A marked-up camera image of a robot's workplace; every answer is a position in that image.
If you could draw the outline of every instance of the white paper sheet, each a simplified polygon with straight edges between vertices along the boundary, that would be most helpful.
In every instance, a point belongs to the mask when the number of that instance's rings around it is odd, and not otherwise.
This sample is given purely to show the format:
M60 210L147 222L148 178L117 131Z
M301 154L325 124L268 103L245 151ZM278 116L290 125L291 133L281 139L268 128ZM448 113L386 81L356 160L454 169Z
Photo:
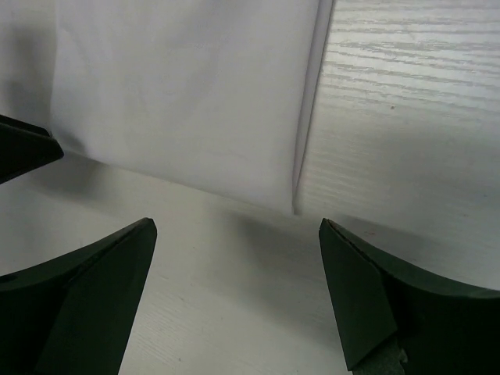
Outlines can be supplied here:
M101 162L290 213L331 3L60 0L51 129Z

